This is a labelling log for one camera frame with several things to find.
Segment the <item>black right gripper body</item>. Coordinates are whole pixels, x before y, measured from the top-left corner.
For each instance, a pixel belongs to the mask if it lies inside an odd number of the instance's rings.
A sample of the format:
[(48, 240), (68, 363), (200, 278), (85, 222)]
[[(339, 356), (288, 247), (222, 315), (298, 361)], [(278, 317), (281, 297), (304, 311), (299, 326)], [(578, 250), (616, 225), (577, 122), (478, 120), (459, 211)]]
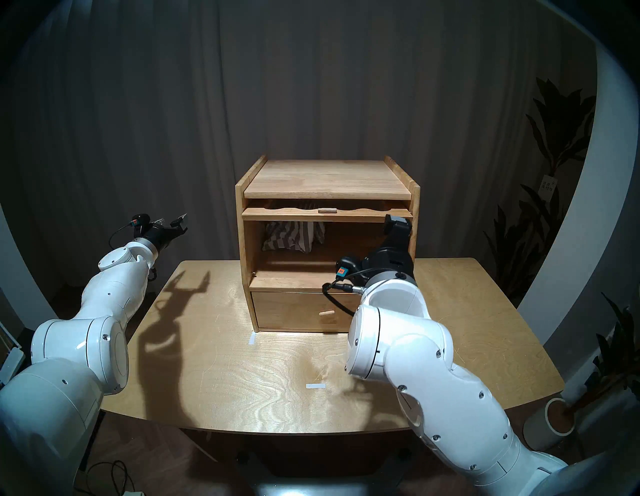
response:
[(367, 275), (393, 271), (414, 275), (414, 259), (408, 248), (410, 230), (391, 229), (379, 247), (371, 251), (362, 261), (362, 269)]

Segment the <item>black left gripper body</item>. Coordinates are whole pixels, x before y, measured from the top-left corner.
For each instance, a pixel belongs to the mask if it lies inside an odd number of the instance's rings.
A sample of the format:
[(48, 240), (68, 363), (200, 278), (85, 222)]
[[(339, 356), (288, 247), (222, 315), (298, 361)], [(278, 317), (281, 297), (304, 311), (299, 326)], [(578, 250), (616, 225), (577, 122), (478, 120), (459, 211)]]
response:
[(147, 225), (141, 229), (141, 238), (151, 242), (157, 252), (161, 252), (176, 238), (184, 235), (187, 228), (165, 227), (162, 225)]

